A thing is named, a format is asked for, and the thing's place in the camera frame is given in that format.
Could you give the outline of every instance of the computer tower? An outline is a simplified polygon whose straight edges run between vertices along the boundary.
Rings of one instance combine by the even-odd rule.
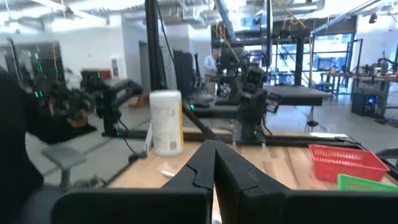
[[[374,116],[379,101],[378,95],[374,93],[353,93],[351,112],[360,116]]]

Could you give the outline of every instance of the blue light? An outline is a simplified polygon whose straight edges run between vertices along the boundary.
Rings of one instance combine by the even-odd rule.
[[[376,102],[376,97],[375,96],[370,96],[368,103],[375,103]]]

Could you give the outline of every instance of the ceiling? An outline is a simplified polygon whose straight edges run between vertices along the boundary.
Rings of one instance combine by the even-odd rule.
[[[223,11],[213,10],[218,0],[158,0],[162,9],[162,15],[166,25],[190,24],[194,29],[204,29],[209,24],[219,22],[223,18]],[[286,7],[295,16],[301,19],[328,17],[344,14],[369,0],[273,0]],[[398,0],[380,0],[377,4],[362,10],[363,14],[375,12],[384,14],[397,13],[395,5]],[[65,14],[58,7],[53,10],[48,7],[70,6],[73,13]],[[45,24],[56,20],[74,20],[76,18],[98,17],[107,18],[115,14],[123,14],[127,21],[142,21],[145,23],[144,0],[0,0],[0,20],[4,26],[18,23],[19,26],[28,26],[30,29],[45,31]],[[263,8],[264,0],[224,0],[225,7],[229,11],[229,20],[239,24],[242,17],[253,16]],[[288,16],[285,10],[273,7],[275,20],[284,20]]]

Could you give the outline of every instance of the green plastic basket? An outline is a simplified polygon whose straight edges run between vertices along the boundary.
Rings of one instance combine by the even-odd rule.
[[[337,180],[338,190],[383,190],[398,191],[398,187],[389,184],[381,184],[376,181],[353,177],[346,174],[339,174]]]

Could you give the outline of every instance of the red plastic basket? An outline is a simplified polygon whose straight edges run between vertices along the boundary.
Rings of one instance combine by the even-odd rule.
[[[309,145],[315,177],[337,182],[338,174],[380,181],[389,168],[370,151]]]

